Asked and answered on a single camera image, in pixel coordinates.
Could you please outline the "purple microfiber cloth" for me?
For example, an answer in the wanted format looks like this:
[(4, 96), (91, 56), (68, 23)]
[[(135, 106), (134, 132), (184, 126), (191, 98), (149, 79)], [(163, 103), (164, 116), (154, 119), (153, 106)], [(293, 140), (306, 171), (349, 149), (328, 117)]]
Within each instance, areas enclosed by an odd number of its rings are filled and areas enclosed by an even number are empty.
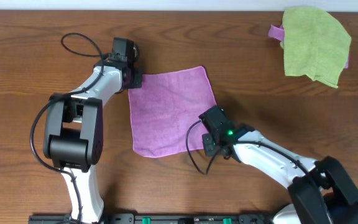
[(186, 133), (198, 116), (216, 105), (204, 67), (144, 75), (142, 87), (129, 90), (133, 150), (159, 158), (203, 148), (203, 125)]

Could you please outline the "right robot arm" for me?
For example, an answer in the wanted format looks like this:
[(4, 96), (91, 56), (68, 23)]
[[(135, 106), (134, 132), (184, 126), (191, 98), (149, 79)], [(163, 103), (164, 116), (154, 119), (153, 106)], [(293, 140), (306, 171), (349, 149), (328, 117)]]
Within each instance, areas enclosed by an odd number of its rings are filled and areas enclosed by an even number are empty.
[(291, 203), (271, 223), (358, 224), (358, 188), (337, 159), (319, 161), (291, 152), (252, 126), (234, 124), (218, 106), (199, 119), (208, 131), (202, 136), (207, 156), (233, 158), (287, 189)]

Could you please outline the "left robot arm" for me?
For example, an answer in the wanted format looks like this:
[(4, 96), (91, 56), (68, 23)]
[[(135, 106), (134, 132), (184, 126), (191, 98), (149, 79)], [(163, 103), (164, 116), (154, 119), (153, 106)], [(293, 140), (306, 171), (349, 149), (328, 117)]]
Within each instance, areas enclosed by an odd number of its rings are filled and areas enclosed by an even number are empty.
[(68, 93), (54, 93), (44, 109), (43, 153), (65, 179), (72, 206), (68, 223), (101, 221), (96, 165), (103, 151), (103, 108), (113, 95), (142, 86), (135, 42), (116, 37), (110, 53), (95, 56), (89, 78)]

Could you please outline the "green microfiber cloth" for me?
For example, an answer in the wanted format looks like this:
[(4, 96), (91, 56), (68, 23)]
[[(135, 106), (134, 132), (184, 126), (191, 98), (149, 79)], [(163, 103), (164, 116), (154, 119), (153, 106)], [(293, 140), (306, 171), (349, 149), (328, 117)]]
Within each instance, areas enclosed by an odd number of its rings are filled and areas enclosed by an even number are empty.
[(342, 24), (322, 9), (292, 7), (284, 11), (282, 26), (285, 75), (337, 88), (352, 40)]

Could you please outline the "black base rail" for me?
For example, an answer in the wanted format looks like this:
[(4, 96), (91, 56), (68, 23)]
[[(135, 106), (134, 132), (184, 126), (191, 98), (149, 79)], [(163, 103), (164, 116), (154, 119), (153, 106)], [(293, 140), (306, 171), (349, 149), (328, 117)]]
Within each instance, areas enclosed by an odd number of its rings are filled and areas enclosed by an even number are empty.
[(115, 213), (90, 217), (83, 215), (80, 223), (102, 224), (269, 224), (273, 215), (245, 213), (240, 215), (136, 215)]

